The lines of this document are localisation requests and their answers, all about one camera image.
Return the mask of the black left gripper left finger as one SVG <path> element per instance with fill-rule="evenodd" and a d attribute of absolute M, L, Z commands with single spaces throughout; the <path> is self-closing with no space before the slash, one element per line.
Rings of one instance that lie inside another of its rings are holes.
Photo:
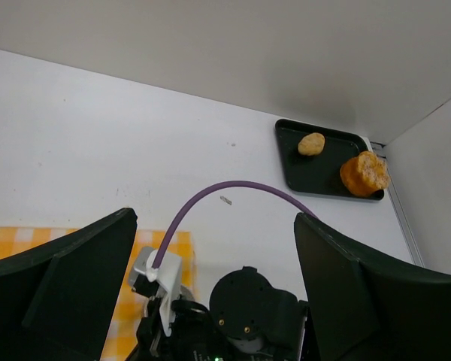
<path fill-rule="evenodd" d="M 0 259 L 0 360 L 98 360 L 137 229 L 131 208 Z"/>

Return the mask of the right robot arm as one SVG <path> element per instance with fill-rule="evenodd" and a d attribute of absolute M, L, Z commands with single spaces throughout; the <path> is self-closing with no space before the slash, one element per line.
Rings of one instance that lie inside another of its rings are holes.
<path fill-rule="evenodd" d="M 135 275 L 133 292 L 147 297 L 130 360 L 303 360 L 308 303 L 273 287 L 255 268 L 222 277 L 204 306 L 184 292 L 172 301 L 167 334 L 157 282 Z"/>

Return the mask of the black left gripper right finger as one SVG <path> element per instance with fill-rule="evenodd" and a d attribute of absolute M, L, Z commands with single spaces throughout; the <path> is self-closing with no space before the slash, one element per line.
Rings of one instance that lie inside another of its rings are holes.
<path fill-rule="evenodd" d="M 451 360 L 451 275 L 401 261 L 308 214 L 294 222 L 305 360 Z"/>

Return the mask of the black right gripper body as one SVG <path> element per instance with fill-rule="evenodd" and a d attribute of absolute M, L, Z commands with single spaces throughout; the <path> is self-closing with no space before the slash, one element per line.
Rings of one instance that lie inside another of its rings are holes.
<path fill-rule="evenodd" d="M 139 323 L 137 345 L 128 360 L 224 360 L 226 340 L 205 306 L 184 298 L 172 302 L 171 334 L 162 328 L 160 298 L 151 298 Z"/>

